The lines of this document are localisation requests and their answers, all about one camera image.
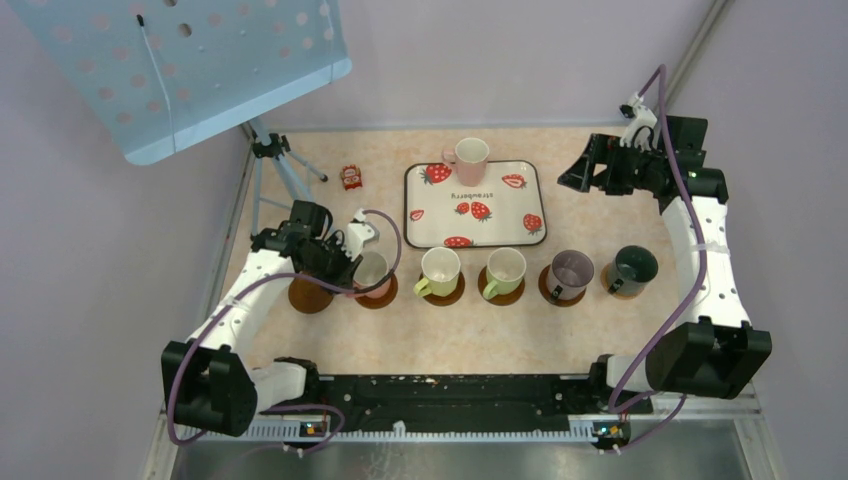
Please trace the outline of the pale pink mug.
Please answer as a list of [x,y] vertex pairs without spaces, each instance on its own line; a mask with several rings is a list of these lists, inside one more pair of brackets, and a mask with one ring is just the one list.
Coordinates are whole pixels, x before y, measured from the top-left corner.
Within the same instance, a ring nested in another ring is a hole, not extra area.
[[442,160],[467,187],[479,185],[486,172],[490,147],[482,139],[468,137],[442,152]]

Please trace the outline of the woven rattan coaster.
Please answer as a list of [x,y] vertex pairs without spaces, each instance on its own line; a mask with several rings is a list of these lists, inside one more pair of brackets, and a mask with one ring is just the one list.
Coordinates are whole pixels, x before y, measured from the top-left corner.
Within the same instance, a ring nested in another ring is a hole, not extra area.
[[604,287],[604,289],[607,291],[607,293],[609,295],[611,295],[612,297],[619,299],[619,300],[633,300],[635,298],[638,298],[644,292],[644,289],[638,290],[635,293],[626,293],[626,294],[622,294],[620,291],[616,291],[616,292],[611,291],[612,281],[610,281],[608,279],[608,277],[609,277],[609,274],[611,273],[612,266],[613,266],[612,263],[608,263],[607,265],[604,266],[604,268],[602,269],[602,272],[601,272],[601,283],[602,283],[602,286]]

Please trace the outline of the dark green mug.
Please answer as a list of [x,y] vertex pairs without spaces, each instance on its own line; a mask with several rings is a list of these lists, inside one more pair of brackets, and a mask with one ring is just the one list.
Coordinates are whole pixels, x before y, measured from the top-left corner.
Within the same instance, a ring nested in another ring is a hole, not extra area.
[[654,254],[638,245],[623,247],[611,263],[613,266],[608,277],[612,281],[611,291],[620,291],[622,294],[645,289],[659,271]]

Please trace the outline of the strawberry enamel tray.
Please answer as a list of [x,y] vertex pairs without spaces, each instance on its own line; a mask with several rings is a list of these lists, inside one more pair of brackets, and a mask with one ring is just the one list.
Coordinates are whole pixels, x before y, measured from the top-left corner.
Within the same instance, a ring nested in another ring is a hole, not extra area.
[[489,163],[474,187],[444,164],[415,164],[405,173],[404,210],[404,240],[418,249],[535,246],[547,237],[538,172],[526,160]]

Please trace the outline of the blue perforated board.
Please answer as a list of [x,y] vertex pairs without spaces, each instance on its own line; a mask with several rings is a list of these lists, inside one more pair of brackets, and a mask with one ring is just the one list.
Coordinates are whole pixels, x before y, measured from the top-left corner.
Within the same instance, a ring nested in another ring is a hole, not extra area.
[[352,68],[335,1],[14,1],[11,9],[136,165]]

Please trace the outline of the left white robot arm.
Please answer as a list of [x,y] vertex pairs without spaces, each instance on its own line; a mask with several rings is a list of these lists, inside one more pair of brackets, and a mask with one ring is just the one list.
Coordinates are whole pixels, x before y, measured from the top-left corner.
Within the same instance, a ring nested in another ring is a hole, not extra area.
[[297,413],[319,404],[315,363],[282,357],[251,370],[244,357],[271,306],[294,280],[322,293],[350,293],[353,273],[376,228],[358,209],[343,229],[330,211],[295,201],[288,219],[252,238],[237,280],[210,317],[185,341],[172,341],[161,355],[169,433],[179,425],[201,432],[242,435],[254,416],[285,402]]

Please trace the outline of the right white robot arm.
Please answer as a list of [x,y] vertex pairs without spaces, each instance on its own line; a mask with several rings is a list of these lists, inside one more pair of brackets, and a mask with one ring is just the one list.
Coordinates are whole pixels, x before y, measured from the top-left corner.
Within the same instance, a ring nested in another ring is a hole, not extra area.
[[627,392],[734,399],[772,352],[770,333],[752,326],[736,287],[726,237],[726,178],[704,165],[708,123],[672,116],[668,125],[670,154],[664,146],[646,150],[593,133],[558,178],[579,192],[650,192],[675,256],[681,304],[639,354],[599,358],[605,373],[588,382],[586,397],[600,412],[614,411]]

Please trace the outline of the small red toy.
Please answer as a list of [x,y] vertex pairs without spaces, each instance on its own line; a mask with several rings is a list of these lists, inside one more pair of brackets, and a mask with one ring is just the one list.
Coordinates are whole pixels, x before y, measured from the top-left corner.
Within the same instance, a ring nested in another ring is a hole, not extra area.
[[345,191],[363,187],[362,173],[356,165],[344,166],[340,172],[340,179]]

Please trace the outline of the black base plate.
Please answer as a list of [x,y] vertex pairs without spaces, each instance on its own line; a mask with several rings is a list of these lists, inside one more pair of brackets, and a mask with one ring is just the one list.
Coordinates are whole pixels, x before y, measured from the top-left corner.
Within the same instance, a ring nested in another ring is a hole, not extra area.
[[345,432],[565,432],[573,415],[604,414],[601,374],[336,375],[307,385],[297,404],[331,405]]

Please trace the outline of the light green mug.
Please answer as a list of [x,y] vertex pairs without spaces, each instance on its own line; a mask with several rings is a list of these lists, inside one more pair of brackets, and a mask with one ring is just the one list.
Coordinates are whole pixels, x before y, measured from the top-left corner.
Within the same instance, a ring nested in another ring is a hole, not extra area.
[[526,259],[518,250],[509,247],[495,250],[487,260],[482,296],[492,300],[512,294],[524,280],[526,269]]

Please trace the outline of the yellow green mug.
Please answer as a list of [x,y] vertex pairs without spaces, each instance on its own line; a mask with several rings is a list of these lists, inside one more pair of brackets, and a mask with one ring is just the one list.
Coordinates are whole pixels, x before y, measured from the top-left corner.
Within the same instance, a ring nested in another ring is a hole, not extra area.
[[447,297],[457,288],[461,261],[454,250],[435,247],[423,255],[421,270],[423,277],[414,285],[413,292],[419,297]]

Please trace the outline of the salmon pink mug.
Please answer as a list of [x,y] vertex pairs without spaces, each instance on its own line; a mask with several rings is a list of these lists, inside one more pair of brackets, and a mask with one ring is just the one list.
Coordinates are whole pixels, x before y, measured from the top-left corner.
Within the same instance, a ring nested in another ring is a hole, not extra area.
[[[354,287],[357,290],[362,290],[374,286],[388,273],[388,271],[388,261],[382,254],[375,251],[363,252],[362,261],[353,275]],[[379,288],[365,293],[363,297],[369,299],[382,298],[388,293],[390,286],[391,281],[388,280]]]

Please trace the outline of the purple mug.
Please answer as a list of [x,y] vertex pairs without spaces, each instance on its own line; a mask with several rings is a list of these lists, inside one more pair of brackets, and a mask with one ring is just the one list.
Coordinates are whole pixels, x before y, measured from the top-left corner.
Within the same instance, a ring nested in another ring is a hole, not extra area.
[[557,253],[551,264],[551,272],[547,279],[547,287],[555,295],[557,287],[562,288],[564,298],[573,298],[594,277],[595,268],[592,260],[583,252],[564,250]]

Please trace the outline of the brown wooden coaster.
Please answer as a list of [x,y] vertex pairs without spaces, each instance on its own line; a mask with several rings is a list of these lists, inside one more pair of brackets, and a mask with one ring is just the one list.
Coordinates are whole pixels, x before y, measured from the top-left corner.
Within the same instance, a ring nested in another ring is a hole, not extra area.
[[316,314],[325,310],[333,301],[332,292],[320,285],[294,279],[288,288],[290,305],[302,314]]
[[397,280],[397,276],[392,274],[390,281],[386,283],[388,286],[387,292],[379,297],[379,298],[371,298],[367,296],[360,296],[355,299],[355,301],[362,307],[367,309],[381,309],[392,303],[392,301],[396,298],[398,290],[399,290],[399,282]]
[[458,302],[465,292],[466,281],[465,276],[462,272],[458,275],[457,286],[455,290],[447,296],[438,296],[432,292],[430,288],[430,283],[427,282],[427,278],[424,274],[420,275],[419,282],[417,285],[422,284],[423,288],[417,293],[420,298],[423,298],[429,304],[438,306],[438,307],[446,307],[455,304]]
[[518,287],[513,292],[511,292],[509,294],[494,295],[492,298],[486,298],[484,296],[484,290],[485,290],[486,286],[488,285],[486,273],[487,273],[487,270],[486,270],[485,267],[483,267],[478,274],[477,289],[478,289],[478,292],[481,295],[481,297],[486,302],[488,302],[489,304],[492,304],[492,305],[495,305],[495,306],[509,306],[509,305],[516,303],[521,298],[521,296],[523,295],[523,293],[525,291],[525,286],[526,286],[526,280],[525,279],[523,279],[521,281],[521,283],[518,285]]
[[571,307],[578,304],[585,297],[585,288],[580,290],[578,294],[573,298],[566,299],[562,295],[562,288],[557,287],[556,291],[558,292],[558,294],[555,295],[553,291],[549,290],[547,287],[547,279],[550,272],[551,266],[545,266],[544,269],[540,272],[537,283],[540,294],[549,304],[560,308]]

